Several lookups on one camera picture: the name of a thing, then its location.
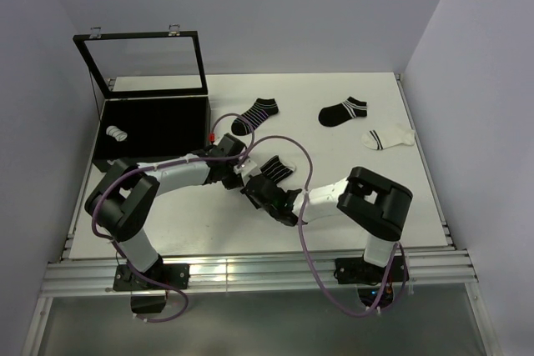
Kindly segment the black white-striped sock white toe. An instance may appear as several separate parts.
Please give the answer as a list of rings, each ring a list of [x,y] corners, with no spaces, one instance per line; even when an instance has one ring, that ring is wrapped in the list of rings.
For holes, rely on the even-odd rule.
[[[275,155],[262,165],[259,170],[267,179],[278,184],[290,177],[295,172],[296,166],[281,159],[279,155]]]

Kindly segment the white sock black thin stripes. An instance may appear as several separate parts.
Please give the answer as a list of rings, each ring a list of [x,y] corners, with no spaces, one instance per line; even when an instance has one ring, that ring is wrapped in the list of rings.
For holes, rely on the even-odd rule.
[[[128,134],[124,130],[114,125],[108,126],[105,133],[118,143],[124,142],[128,137]]]

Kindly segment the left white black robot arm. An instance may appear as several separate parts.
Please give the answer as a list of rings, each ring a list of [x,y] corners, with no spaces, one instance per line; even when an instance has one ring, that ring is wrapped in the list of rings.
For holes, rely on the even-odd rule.
[[[169,285],[169,271],[144,231],[154,200],[193,186],[221,182],[233,187],[237,183],[234,167],[245,149],[243,142],[226,133],[216,144],[180,158],[159,163],[115,161],[84,205],[93,233],[117,246],[142,288]]]

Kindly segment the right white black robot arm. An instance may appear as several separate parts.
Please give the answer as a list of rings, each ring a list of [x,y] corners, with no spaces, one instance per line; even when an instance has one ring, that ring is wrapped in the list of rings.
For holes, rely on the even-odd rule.
[[[413,199],[410,189],[363,167],[310,191],[285,191],[262,175],[253,176],[241,193],[285,226],[341,215],[355,222],[368,234],[360,264],[363,275],[372,281],[389,272],[390,255],[401,239]]]

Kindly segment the black sock with purple stripes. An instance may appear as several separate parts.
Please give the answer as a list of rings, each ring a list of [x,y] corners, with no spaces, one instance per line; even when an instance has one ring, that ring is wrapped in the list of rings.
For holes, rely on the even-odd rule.
[[[231,132],[236,136],[249,135],[278,113],[279,108],[274,98],[257,98],[248,110],[232,122]]]

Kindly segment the black display case base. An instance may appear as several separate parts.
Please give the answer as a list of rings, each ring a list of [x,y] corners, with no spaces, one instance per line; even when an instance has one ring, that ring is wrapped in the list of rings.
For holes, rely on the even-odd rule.
[[[105,103],[92,163],[101,172],[119,158],[152,163],[184,156],[208,144],[211,109],[207,97],[145,98]],[[128,137],[107,136],[117,126]]]

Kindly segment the black glass-panel case lid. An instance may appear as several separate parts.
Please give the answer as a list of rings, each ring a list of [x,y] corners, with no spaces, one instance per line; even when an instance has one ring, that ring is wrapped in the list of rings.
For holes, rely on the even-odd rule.
[[[91,78],[107,100],[206,96],[199,33],[171,24],[161,32],[73,36]]]

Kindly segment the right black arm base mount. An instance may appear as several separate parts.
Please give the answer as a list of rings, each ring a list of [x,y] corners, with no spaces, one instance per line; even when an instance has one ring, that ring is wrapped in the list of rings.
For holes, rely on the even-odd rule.
[[[363,285],[357,293],[366,308],[377,298],[385,268],[379,268],[360,258],[336,258],[334,277],[340,285]],[[377,304],[376,310],[381,311],[391,306],[406,289],[410,275],[402,256],[395,256],[386,280],[384,292]]]

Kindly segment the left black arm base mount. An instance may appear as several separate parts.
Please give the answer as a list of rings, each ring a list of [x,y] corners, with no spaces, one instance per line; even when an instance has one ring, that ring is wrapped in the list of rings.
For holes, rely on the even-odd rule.
[[[120,264],[115,271],[112,290],[130,293],[130,308],[137,315],[155,315],[164,311],[173,289],[185,290],[189,285],[189,265],[186,263],[163,264],[156,274],[140,277],[127,264]]]

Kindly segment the aluminium front frame rail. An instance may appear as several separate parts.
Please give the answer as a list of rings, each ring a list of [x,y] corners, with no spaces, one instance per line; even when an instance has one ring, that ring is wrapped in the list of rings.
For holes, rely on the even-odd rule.
[[[490,350],[495,340],[482,301],[478,277],[469,253],[451,247],[417,249],[406,255],[412,286],[453,284],[465,286],[484,348]],[[170,258],[170,263],[190,266],[189,292],[244,292],[285,289],[311,289],[315,281],[300,253],[263,254],[227,257]],[[55,298],[104,296],[112,294],[112,259],[73,260],[65,258],[47,266],[38,293],[24,355],[36,355],[47,325],[48,313]]]

